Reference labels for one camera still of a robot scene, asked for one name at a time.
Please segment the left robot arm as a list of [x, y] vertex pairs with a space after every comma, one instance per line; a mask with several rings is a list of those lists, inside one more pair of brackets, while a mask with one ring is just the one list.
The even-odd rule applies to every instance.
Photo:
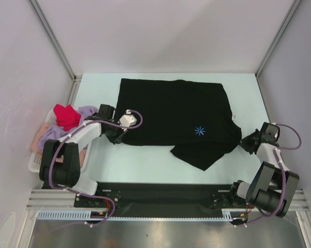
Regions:
[[53, 109], [56, 123], [51, 125], [41, 139], [42, 158], [39, 178], [53, 189], [66, 189], [86, 195], [86, 201], [97, 207], [103, 203], [104, 194], [97, 190], [98, 182], [82, 171], [87, 158], [82, 157], [90, 143], [99, 137], [119, 144], [129, 129], [140, 126], [139, 112], [125, 110], [121, 114], [110, 105], [99, 108], [56, 105]]

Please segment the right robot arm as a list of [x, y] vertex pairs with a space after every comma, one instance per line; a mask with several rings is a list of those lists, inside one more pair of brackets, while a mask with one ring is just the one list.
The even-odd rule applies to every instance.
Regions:
[[[298, 137], [296, 147], [281, 147], [278, 144], [280, 127], [292, 130]], [[265, 122], [240, 141], [240, 146], [249, 154], [256, 155], [261, 165], [251, 183], [234, 182], [228, 201], [234, 207], [248, 204], [256, 207], [262, 216], [282, 218], [289, 210], [300, 177], [290, 171], [281, 157], [282, 150], [297, 150], [302, 140], [298, 132], [288, 125]]]

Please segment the black t shirt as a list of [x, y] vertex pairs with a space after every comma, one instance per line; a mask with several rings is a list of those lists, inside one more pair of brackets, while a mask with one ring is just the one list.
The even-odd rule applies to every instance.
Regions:
[[122, 79], [115, 119], [126, 110], [142, 124], [123, 135], [124, 144], [172, 146], [176, 158], [203, 171], [242, 138], [220, 83]]

